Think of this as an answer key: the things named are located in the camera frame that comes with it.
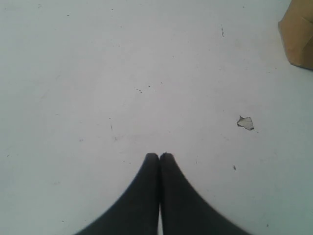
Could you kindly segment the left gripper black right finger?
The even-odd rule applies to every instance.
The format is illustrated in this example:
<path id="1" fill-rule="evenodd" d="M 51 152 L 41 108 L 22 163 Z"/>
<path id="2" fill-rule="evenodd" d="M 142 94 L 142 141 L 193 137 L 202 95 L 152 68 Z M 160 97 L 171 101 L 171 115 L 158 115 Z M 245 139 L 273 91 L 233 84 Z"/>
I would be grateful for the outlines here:
<path id="1" fill-rule="evenodd" d="M 160 156 L 160 206 L 165 235 L 247 235 L 191 186 L 171 153 Z"/>

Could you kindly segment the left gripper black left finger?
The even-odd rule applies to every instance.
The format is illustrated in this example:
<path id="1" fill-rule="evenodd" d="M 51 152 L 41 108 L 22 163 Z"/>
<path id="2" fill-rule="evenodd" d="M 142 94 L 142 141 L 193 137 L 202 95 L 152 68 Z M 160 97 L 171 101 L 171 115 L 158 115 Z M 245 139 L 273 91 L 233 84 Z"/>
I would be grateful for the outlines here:
<path id="1" fill-rule="evenodd" d="M 148 153 L 119 199 L 78 234 L 156 235 L 159 199 L 159 158 L 155 153 Z"/>

